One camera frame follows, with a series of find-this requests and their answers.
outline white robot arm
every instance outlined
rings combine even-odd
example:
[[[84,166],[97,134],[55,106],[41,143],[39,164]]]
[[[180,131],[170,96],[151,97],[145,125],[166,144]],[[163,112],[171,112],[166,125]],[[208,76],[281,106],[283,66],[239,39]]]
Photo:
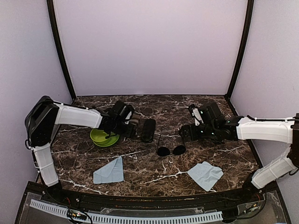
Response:
[[[227,140],[272,140],[291,144],[278,158],[252,173],[248,185],[261,189],[268,183],[299,168],[299,114],[285,119],[257,119],[234,116],[226,120],[215,102],[202,107],[189,107],[195,124],[182,126],[180,134],[185,141],[211,138]]]
[[[45,185],[51,187],[59,182],[51,155],[51,137],[54,125],[69,124],[86,126],[121,134],[128,138],[135,133],[135,126],[128,121],[134,109],[121,101],[105,112],[95,109],[64,105],[43,96],[25,119],[28,138],[26,146],[32,150],[35,166],[42,175]]]

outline white wall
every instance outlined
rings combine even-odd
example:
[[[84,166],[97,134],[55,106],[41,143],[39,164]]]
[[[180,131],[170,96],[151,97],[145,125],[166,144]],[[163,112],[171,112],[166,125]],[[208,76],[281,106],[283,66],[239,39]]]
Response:
[[[239,114],[281,118],[299,112],[299,1],[256,0],[247,48],[232,97]],[[255,141],[263,164],[286,145]],[[299,175],[278,181],[292,222],[299,223]]]
[[[56,0],[77,95],[225,94],[246,0]]]
[[[46,0],[0,0],[0,223],[14,223],[36,169],[24,120],[43,95],[71,102]]]

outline marble tabletop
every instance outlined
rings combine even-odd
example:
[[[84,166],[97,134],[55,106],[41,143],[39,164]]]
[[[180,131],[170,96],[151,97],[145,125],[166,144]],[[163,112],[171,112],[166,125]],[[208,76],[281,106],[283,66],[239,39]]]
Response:
[[[104,110],[117,100],[131,104],[141,116],[137,136],[133,139],[121,137],[115,145],[101,148],[90,139],[90,128],[61,125],[53,140],[52,156],[64,189],[111,196],[192,196],[207,193],[187,174],[197,163],[207,161],[223,170],[224,175],[212,192],[240,188],[248,174],[258,168],[246,141],[225,141],[220,145],[208,140],[186,142],[187,151],[183,155],[156,155],[161,130],[159,146],[172,150],[182,144],[178,129],[194,122],[187,109],[189,105],[201,106],[216,101],[227,118],[232,116],[223,96],[78,97],[74,105]],[[140,134],[148,118],[156,120],[156,133],[151,143],[143,143]],[[93,184],[93,172],[118,156],[123,159],[124,181]]]

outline microfiber cloth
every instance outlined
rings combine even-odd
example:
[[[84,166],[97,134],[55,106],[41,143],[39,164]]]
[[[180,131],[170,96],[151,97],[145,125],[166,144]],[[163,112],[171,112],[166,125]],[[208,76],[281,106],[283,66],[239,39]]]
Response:
[[[208,162],[203,162],[191,168],[188,175],[205,191],[209,191],[223,176],[223,171],[220,167],[214,167]]]
[[[93,173],[93,183],[95,184],[121,182],[123,179],[121,156]]]

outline black metal frame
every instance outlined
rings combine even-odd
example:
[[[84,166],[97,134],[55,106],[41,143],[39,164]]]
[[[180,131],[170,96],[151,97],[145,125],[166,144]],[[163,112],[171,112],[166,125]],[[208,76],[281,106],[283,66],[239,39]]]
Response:
[[[67,69],[67,65],[66,65],[66,61],[65,61],[65,57],[64,57],[64,52],[63,52],[62,44],[61,44],[61,41],[60,41],[57,21],[56,21],[56,17],[55,17],[55,9],[54,9],[53,0],[47,0],[47,4],[48,4],[48,12],[49,12],[50,23],[51,23],[51,27],[52,27],[52,33],[53,33],[54,42],[55,42],[55,45],[56,45],[56,50],[57,50],[57,54],[58,54],[58,57],[59,57],[61,69],[62,69],[62,72],[64,74],[64,79],[65,79],[67,88],[69,89],[69,93],[71,95],[71,98],[72,98],[72,100],[74,100],[76,98],[76,93],[75,93],[75,90],[74,90],[74,86],[71,82],[70,73],[69,73],[69,70]]]
[[[53,3],[53,0],[47,0],[47,3],[48,3],[48,12],[49,12],[49,17],[50,17],[50,22],[51,22],[51,27],[52,27],[52,33],[53,33],[60,65],[61,65],[61,68],[62,68],[62,71],[64,74],[64,78],[65,78],[69,93],[71,95],[71,98],[74,100],[77,96],[76,96],[73,84],[71,82],[70,73],[68,71],[68,68],[66,65],[66,60],[64,57],[64,52],[63,52],[63,48],[62,48],[62,44],[61,44],[61,40],[60,40],[60,36],[59,36],[59,31],[58,31],[58,26],[57,26],[57,21],[56,21],[56,16],[55,16],[54,3]],[[231,96],[233,94],[235,84],[236,84],[236,81],[237,81],[237,78],[239,75],[239,71],[241,68],[241,64],[242,64],[242,60],[243,60],[243,56],[244,56],[244,52],[245,52],[245,48],[246,48],[246,43],[247,43],[247,39],[248,39],[248,34],[249,34],[249,28],[250,28],[251,17],[252,17],[252,12],[253,12],[253,5],[254,5],[254,0],[248,0],[244,28],[243,28],[241,43],[240,43],[240,47],[239,47],[239,51],[238,51],[238,56],[237,56],[237,60],[235,63],[234,72],[233,72],[233,75],[232,75],[232,78],[231,78],[231,81],[229,84],[228,92],[226,94],[226,96],[229,99],[231,98]]]
[[[246,16],[245,16],[245,22],[244,22],[244,28],[243,28],[240,47],[239,47],[239,52],[238,52],[237,60],[235,62],[235,68],[234,68],[234,72],[233,72],[233,75],[232,75],[232,79],[230,80],[230,84],[229,84],[229,87],[228,87],[228,92],[226,94],[228,99],[230,99],[233,95],[235,84],[237,82],[238,75],[239,75],[240,68],[241,68],[241,64],[242,64],[242,60],[243,60],[243,57],[244,57],[244,52],[245,52],[245,49],[246,49],[246,43],[247,43],[250,24],[251,24],[253,5],[254,5],[254,0],[248,0]]]

